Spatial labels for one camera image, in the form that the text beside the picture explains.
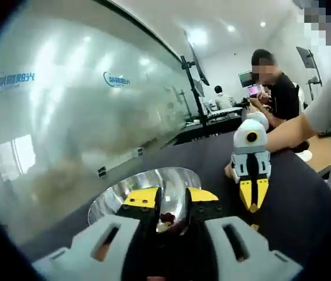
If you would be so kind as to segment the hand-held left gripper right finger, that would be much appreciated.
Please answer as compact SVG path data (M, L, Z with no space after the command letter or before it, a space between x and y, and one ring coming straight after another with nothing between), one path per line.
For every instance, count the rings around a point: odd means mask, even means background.
M292 280L302 270L241 218L223 216L211 192L190 187L185 200L199 280Z

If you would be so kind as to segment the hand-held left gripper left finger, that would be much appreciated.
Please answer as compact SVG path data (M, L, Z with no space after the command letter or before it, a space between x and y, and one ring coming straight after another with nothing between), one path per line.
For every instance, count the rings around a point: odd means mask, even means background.
M60 248L33 262L45 280L162 280L150 267L161 190L131 192L115 215L105 215Z

